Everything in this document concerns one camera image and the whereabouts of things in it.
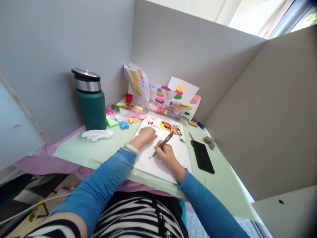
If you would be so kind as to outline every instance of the small red cup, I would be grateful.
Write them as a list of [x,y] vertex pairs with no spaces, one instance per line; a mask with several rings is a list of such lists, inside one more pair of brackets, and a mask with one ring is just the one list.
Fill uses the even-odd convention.
[[125,95],[125,101],[126,101],[126,103],[131,103],[132,97],[133,97],[132,94],[126,94],[126,95]]

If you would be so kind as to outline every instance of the table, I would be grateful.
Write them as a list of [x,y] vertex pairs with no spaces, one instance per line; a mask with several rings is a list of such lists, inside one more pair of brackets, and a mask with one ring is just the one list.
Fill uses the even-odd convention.
[[[131,111],[125,110],[123,107],[120,108],[120,112],[123,115],[131,113]],[[184,125],[187,141],[191,140],[189,136],[190,132],[196,141],[205,144],[202,138],[206,136],[206,133],[201,128],[190,126],[184,118],[181,122]],[[83,129],[61,144],[53,156],[91,169],[97,169],[100,164],[112,156],[120,147],[123,147],[124,143],[131,141],[140,124],[141,123],[133,123],[129,129],[125,130],[121,130],[119,126],[112,128],[107,127],[107,129],[111,129],[114,132],[114,136],[110,139],[100,139],[95,143],[81,137],[82,132],[85,131],[85,129]],[[248,202],[238,179],[220,150],[215,147],[212,151],[207,146],[207,151],[215,170],[215,174],[210,174],[198,168],[192,145],[187,143],[187,147],[195,178],[211,191],[232,215],[257,221],[251,204]],[[82,156],[83,151],[91,151],[91,155]],[[167,182],[146,172],[132,168],[127,179],[186,199],[185,194],[177,188],[176,184]]]

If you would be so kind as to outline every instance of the blue long-sleeve shirt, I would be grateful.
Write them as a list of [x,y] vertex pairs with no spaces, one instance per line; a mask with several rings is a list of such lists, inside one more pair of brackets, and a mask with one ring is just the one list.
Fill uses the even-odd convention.
[[[135,154],[120,148],[49,216],[75,213],[85,221],[91,237],[102,211],[129,174],[135,159]],[[209,237],[249,237],[224,205],[188,171],[178,187],[187,196]]]

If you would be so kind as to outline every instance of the bracelet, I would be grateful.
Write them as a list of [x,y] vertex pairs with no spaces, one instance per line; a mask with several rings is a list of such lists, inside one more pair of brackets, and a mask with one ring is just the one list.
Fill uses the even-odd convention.
[[140,154],[140,151],[137,148],[135,148],[134,146],[130,145],[129,143],[125,143],[124,146],[127,149],[131,150],[134,154],[136,154],[136,155]]

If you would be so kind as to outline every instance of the white cable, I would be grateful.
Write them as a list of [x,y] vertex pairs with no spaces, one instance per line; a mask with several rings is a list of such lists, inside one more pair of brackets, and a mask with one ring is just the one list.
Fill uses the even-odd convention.
[[33,208],[36,207],[39,203],[43,203],[43,202],[46,202],[46,201],[49,201],[49,200],[52,200],[52,199],[55,199],[55,198],[59,198],[59,197],[62,197],[62,196],[67,196],[67,195],[69,195],[69,194],[59,195],[59,196],[52,197],[52,198],[48,198],[48,199],[45,199],[45,200],[43,200],[43,201],[41,201],[41,202],[38,202],[37,204],[34,204],[33,206],[29,207],[28,209],[25,209],[24,211],[22,211],[22,212],[20,212],[20,213],[18,213],[18,214],[16,214],[16,215],[14,215],[14,216],[12,216],[12,217],[6,219],[6,220],[0,222],[0,225],[2,225],[2,224],[4,224],[4,223],[6,223],[6,222],[12,220],[13,218],[16,218],[16,217],[22,215],[23,213],[25,213],[25,212],[27,212],[27,211],[29,211],[29,210],[31,210],[31,209],[33,209]]

